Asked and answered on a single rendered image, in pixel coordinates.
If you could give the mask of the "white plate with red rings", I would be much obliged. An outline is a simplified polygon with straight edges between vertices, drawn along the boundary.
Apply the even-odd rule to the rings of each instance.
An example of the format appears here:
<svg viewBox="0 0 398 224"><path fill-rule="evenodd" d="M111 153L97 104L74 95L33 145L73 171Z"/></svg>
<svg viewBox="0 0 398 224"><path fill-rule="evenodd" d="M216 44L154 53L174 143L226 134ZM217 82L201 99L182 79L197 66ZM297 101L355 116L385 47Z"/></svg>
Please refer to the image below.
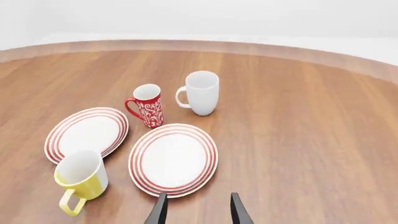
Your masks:
<svg viewBox="0 0 398 224"><path fill-rule="evenodd" d="M218 165L214 140L191 124L166 124L144 134L132 147L127 169L146 194L183 197L201 189Z"/></svg>
<svg viewBox="0 0 398 224"><path fill-rule="evenodd" d="M49 132L44 154L54 164L85 149L106 157L123 143L128 131L128 119L121 111L107 107L89 108L73 113Z"/></svg>

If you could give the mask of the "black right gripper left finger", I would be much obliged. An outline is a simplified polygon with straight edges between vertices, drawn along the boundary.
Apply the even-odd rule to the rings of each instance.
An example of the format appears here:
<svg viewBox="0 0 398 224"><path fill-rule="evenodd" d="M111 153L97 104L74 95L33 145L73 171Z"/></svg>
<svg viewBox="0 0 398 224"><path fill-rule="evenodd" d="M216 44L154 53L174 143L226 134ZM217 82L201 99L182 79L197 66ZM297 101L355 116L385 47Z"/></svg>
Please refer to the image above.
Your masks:
<svg viewBox="0 0 398 224"><path fill-rule="evenodd" d="M144 224L165 224L168 210L166 193L161 193Z"/></svg>

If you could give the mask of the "plain white mug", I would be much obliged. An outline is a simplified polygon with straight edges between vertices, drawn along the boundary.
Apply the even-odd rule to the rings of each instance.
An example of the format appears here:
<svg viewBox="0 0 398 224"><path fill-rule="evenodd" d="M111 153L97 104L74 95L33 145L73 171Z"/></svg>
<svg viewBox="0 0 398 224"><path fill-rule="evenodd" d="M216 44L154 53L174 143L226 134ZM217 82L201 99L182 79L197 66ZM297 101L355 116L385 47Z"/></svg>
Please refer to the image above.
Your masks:
<svg viewBox="0 0 398 224"><path fill-rule="evenodd" d="M180 87L175 94L175 101L181 108L191 109L200 116L211 114L218 103L220 79L209 71L196 71L185 79L185 85ZM185 91L188 103L182 103L178 95Z"/></svg>

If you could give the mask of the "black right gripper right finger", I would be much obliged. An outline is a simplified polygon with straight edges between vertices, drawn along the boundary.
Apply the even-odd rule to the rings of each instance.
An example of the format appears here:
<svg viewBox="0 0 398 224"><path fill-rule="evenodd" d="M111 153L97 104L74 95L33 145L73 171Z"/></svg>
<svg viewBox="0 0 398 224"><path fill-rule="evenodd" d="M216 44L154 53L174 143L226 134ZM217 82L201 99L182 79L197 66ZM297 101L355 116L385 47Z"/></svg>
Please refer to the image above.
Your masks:
<svg viewBox="0 0 398 224"><path fill-rule="evenodd" d="M236 192L231 193L230 210L233 224L254 224Z"/></svg>

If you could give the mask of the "red patterned mug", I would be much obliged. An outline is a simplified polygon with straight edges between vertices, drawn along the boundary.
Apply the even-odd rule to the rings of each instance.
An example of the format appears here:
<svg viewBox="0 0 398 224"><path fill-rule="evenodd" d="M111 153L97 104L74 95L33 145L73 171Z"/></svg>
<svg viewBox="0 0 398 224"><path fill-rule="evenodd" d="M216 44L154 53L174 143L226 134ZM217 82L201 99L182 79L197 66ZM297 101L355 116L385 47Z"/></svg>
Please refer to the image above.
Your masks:
<svg viewBox="0 0 398 224"><path fill-rule="evenodd" d="M164 123L161 89L158 85L148 83L137 87L131 97L124 100L129 113L141 119L148 128L157 128Z"/></svg>

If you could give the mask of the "yellow and white mug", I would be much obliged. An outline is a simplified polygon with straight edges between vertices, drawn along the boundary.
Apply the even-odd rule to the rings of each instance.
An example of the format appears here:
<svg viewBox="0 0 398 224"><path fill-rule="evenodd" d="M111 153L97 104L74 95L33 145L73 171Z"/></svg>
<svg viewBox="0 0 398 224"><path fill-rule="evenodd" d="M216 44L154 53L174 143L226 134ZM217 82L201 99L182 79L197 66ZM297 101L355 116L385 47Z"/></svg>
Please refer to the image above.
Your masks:
<svg viewBox="0 0 398 224"><path fill-rule="evenodd" d="M103 194L109 184L102 155L92 150L69 154L57 164L53 176L65 189L58 204L69 216L77 216L84 204Z"/></svg>

